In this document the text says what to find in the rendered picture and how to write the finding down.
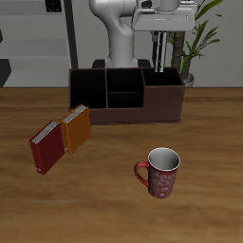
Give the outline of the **orange book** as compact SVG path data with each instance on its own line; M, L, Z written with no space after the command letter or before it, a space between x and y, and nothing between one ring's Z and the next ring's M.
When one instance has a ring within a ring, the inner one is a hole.
M91 137L89 107L83 104L60 119L64 148L73 154Z

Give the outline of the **dark brown desk caddy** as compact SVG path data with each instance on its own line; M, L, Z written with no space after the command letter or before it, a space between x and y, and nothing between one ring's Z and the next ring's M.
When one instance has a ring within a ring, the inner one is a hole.
M184 89L174 67L71 69L68 108L87 106L91 124L179 122Z

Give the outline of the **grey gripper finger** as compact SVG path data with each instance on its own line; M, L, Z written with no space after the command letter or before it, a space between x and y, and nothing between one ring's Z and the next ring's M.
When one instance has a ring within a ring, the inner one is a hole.
M166 56L166 46L167 46L167 32L162 33L161 39L161 59L160 59L160 72L163 72L165 65L165 56Z
M153 32L153 64L155 72L159 72L159 44L160 44L160 34L158 31Z

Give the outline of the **flat black base plate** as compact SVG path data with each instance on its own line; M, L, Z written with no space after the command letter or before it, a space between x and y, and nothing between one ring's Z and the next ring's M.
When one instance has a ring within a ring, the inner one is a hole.
M138 67L150 67L150 62L146 59L138 59ZM105 59L97 59L93 62L93 68L105 68Z

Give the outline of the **black items on shelf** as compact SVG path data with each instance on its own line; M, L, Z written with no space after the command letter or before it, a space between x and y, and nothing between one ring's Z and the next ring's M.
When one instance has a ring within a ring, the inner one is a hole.
M61 0L45 0L47 12L61 12Z

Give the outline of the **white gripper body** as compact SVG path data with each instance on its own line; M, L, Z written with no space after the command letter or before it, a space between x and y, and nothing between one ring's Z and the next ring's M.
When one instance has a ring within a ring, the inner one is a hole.
M197 3L180 0L139 0L132 18L138 31L187 31L195 25Z

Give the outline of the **red patterned mug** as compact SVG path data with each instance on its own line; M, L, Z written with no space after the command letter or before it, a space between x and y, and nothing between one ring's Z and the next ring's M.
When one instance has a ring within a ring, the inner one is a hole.
M147 187L151 196L167 198L172 193L179 166L179 155L170 148L160 147L148 154L147 161L138 161L134 172L137 179ZM141 167L147 169L148 179L144 179L139 174Z

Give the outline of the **green pot plant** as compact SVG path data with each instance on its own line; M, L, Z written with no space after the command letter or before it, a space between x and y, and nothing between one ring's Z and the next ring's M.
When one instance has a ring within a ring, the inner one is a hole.
M203 48L219 42L219 39L215 39L217 27L212 28L203 36L207 24L208 20L193 28L192 33L195 35L195 40L191 44L185 39L184 31L170 32L169 41L173 46L171 67L178 69L186 87L192 87L195 81L195 76L189 72L192 60L195 57L203 57L203 54L200 53Z

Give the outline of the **dark red book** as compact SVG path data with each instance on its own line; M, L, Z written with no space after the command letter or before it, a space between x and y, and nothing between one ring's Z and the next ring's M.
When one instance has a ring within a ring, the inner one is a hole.
M65 154L61 126L50 121L29 140L36 171L45 175Z

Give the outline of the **grey shelf unit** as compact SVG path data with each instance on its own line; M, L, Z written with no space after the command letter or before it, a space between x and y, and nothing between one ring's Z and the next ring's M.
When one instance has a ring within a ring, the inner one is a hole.
M67 87L78 66L72 0L0 0L0 87Z

